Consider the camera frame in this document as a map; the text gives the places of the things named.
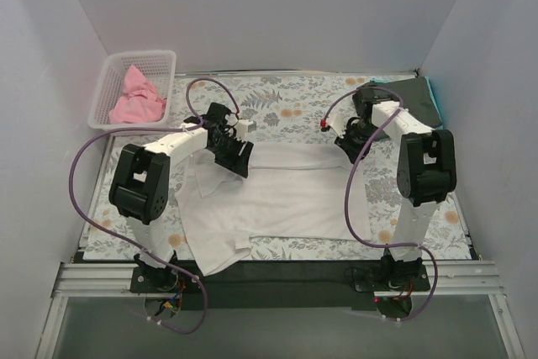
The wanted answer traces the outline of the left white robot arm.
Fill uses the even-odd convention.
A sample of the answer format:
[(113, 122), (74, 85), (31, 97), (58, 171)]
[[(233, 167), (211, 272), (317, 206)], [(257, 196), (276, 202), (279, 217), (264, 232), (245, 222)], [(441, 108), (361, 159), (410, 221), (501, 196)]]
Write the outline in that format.
[(224, 105), (211, 103), (207, 113), (185, 119), (171, 134), (122, 149), (108, 199), (126, 218), (139, 245), (139, 261), (163, 268), (173, 256), (161, 219), (171, 170), (196, 152), (208, 150), (216, 165), (246, 178), (253, 149), (247, 135), (255, 130), (254, 121), (239, 119)]

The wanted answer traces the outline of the white t shirt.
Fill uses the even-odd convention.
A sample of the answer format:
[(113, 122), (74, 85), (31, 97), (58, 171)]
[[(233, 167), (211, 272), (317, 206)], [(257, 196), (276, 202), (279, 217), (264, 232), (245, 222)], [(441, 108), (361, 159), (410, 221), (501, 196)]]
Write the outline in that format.
[[(207, 150), (188, 161), (176, 194), (182, 227), (205, 276), (251, 253), (255, 237), (349, 240), (345, 187), (352, 164), (336, 145), (258, 143), (246, 178), (214, 163)], [(351, 185), (351, 224), (370, 240), (361, 171)]]

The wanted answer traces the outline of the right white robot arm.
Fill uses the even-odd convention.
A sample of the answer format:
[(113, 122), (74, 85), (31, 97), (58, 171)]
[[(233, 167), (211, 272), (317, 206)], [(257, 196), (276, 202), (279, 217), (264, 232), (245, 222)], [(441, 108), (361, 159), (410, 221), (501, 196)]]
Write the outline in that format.
[[(375, 127), (354, 161), (345, 187), (344, 218), (351, 236), (370, 248), (386, 249), (395, 262), (415, 262), (433, 254), (424, 245), (434, 212), (456, 188), (454, 137), (447, 129), (432, 129), (417, 120), (401, 103), (384, 101), (372, 105), (367, 115)], [(396, 181), (402, 204), (396, 230), (388, 244), (363, 240), (353, 229), (350, 216), (351, 185), (356, 170), (372, 145), (384, 132), (399, 145)]]

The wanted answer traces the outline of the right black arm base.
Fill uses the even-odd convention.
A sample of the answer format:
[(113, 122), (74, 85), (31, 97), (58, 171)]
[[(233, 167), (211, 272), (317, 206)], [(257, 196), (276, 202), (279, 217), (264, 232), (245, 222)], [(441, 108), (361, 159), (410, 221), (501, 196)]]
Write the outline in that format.
[(348, 268), (345, 274), (357, 292), (430, 291), (430, 280), (424, 265), (418, 270), (397, 271), (381, 260), (360, 261)]

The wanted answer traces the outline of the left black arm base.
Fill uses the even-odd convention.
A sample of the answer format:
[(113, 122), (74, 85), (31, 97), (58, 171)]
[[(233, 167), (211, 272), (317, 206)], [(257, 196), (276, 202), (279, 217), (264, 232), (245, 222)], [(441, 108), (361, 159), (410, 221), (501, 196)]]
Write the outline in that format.
[(140, 254), (134, 256), (136, 267), (132, 272), (131, 293), (175, 293), (183, 287), (186, 293), (201, 293), (196, 281), (170, 267), (152, 267), (142, 261)]

